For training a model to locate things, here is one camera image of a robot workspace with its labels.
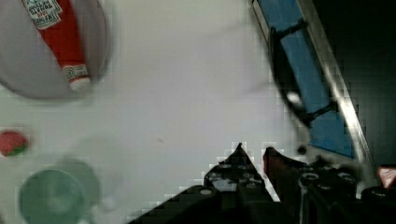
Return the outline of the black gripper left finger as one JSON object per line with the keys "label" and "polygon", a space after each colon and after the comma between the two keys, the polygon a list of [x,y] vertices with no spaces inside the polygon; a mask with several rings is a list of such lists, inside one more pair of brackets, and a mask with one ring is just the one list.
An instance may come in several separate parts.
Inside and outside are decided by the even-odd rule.
{"label": "black gripper left finger", "polygon": [[206,187],[213,187],[220,192],[237,192],[239,185],[247,184],[257,186],[269,202],[273,201],[262,176],[244,150],[242,143],[239,143],[225,160],[212,167],[204,177]]}

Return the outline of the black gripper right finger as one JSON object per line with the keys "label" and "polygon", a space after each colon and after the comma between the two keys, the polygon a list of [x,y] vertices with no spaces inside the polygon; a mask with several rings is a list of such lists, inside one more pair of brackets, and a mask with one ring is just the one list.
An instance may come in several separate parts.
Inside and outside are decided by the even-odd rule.
{"label": "black gripper right finger", "polygon": [[264,173],[269,178],[286,211],[299,218],[301,190],[299,178],[308,165],[282,155],[273,147],[268,147],[262,156]]}

